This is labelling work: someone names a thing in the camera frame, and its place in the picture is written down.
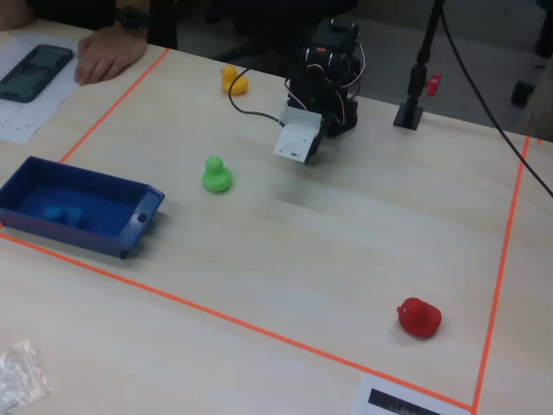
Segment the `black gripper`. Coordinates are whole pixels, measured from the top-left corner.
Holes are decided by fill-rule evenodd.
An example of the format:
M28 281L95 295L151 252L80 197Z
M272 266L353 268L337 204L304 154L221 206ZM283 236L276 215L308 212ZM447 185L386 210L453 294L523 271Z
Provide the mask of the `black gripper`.
M311 147L308 151L308 154L306 155L305 160L303 161L304 164L312 165L312 164L317 162L317 153L318 153L318 149L319 149L319 145L321 143L321 140L323 139L324 134L325 134L325 128L326 128L325 118L321 117L319 130L318 130L316 136L314 137L314 140L313 140L312 145L311 145Z

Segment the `person hand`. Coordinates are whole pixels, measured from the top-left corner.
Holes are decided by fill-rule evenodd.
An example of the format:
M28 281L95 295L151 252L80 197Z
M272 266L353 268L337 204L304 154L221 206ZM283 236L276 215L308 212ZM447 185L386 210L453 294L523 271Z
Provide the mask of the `person hand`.
M80 86L112 80L139 61L146 48L146 29L118 25L99 29L79 42L74 80Z

